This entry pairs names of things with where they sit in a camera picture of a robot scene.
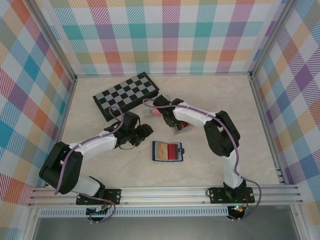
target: folding chess board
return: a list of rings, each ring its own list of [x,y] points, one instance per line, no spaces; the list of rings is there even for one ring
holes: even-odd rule
[[[109,113],[110,106],[116,106],[125,113],[142,104],[143,99],[156,97],[158,92],[159,88],[143,72],[93,96],[93,99],[105,120],[110,121],[113,119]],[[116,117],[120,115],[118,110],[113,110],[112,113]]]

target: black bracket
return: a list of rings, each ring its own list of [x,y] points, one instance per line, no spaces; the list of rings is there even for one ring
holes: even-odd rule
[[[102,199],[109,200],[113,202],[115,205],[120,204],[121,199],[121,189],[104,189],[103,197]],[[91,199],[89,197],[81,195],[81,193],[76,197],[75,201],[76,205],[104,205],[104,201]]]
[[[252,204],[255,202],[254,192],[252,187],[246,187],[243,192],[234,200],[231,200],[226,195],[224,187],[210,187],[206,191],[207,196],[210,198],[211,204]]]

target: beige table surface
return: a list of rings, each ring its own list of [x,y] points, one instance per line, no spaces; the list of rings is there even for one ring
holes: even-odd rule
[[[62,141],[66,144],[90,138],[114,121],[106,122],[92,96],[132,76],[79,78]],[[226,111],[238,131],[242,175],[259,184],[279,184],[274,162],[260,121],[255,100],[245,75],[150,77],[169,94],[209,111]],[[109,187],[220,186],[224,181],[223,159],[211,152],[203,128],[174,135],[160,116],[144,116],[144,105],[132,112],[149,124],[154,133],[132,150],[105,151],[85,162],[81,174],[93,176]],[[152,161],[152,141],[181,142],[183,162]]]

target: black and white checkered board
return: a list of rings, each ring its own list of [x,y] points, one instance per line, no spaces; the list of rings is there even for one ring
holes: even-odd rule
[[[110,121],[113,119],[109,114],[110,106],[119,107],[123,113],[125,113],[140,105],[143,99],[156,97],[158,92],[159,88],[149,76],[143,72],[93,96],[93,99],[105,120]],[[112,113],[116,117],[120,115],[117,110]]]

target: plaid backdrop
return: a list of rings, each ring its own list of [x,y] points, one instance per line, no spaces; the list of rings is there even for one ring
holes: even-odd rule
[[[0,0],[0,240],[27,222],[72,82],[22,0]]]
[[[300,0],[257,85],[291,184],[320,239],[320,1]]]
[[[99,75],[247,72],[280,1],[37,2],[75,71]]]

